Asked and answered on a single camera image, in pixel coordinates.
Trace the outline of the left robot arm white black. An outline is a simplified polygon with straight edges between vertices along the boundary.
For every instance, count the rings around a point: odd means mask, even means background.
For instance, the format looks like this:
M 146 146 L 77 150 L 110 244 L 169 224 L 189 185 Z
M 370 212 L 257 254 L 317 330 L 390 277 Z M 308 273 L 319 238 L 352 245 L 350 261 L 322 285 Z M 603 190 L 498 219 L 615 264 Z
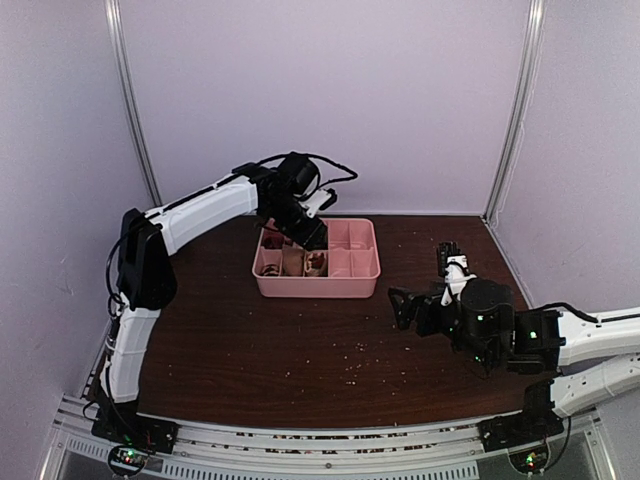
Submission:
M 133 208 L 123 215 L 105 268 L 111 325 L 94 393 L 98 412 L 93 436 L 148 454 L 172 453 L 177 424 L 138 412 L 148 342 L 161 311 L 177 293 L 171 256 L 197 237 L 251 213 L 307 251 L 326 248 L 328 228 L 318 214 L 336 202 L 337 194 L 332 180 L 322 180 L 320 161 L 341 171 L 339 182 L 358 177 L 329 158 L 290 152 L 240 165 L 172 203 L 145 212 Z

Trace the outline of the striped beige green sock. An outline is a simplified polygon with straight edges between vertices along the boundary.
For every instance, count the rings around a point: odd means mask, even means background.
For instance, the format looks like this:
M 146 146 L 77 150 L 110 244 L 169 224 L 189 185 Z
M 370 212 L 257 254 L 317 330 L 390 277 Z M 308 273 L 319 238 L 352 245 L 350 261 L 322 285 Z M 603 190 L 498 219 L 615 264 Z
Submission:
M 328 275 L 328 257 L 326 251 L 308 251 L 303 260 L 303 276 L 318 278 Z

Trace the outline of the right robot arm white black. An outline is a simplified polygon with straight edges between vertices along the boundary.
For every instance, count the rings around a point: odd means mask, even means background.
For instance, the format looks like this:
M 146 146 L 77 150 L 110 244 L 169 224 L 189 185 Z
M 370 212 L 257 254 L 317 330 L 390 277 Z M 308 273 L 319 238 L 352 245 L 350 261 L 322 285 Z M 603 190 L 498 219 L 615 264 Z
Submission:
M 391 287 L 398 329 L 443 335 L 484 374 L 554 373 L 526 388 L 522 409 L 479 423 L 485 451 L 542 441 L 567 430 L 569 418 L 639 386 L 639 312 L 587 314 L 556 302 L 519 311 L 513 291 L 473 278 L 426 293 Z

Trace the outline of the pink divided organizer box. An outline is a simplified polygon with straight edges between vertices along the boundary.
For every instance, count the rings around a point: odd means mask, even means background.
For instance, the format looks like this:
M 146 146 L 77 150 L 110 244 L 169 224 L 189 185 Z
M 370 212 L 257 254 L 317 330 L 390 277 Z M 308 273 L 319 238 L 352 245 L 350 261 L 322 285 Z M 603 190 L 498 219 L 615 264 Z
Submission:
M 252 274 L 260 293 L 272 298 L 360 299 L 373 295 L 381 274 L 375 228 L 364 218 L 326 218 L 328 275 L 326 277 L 261 276 L 259 243 Z

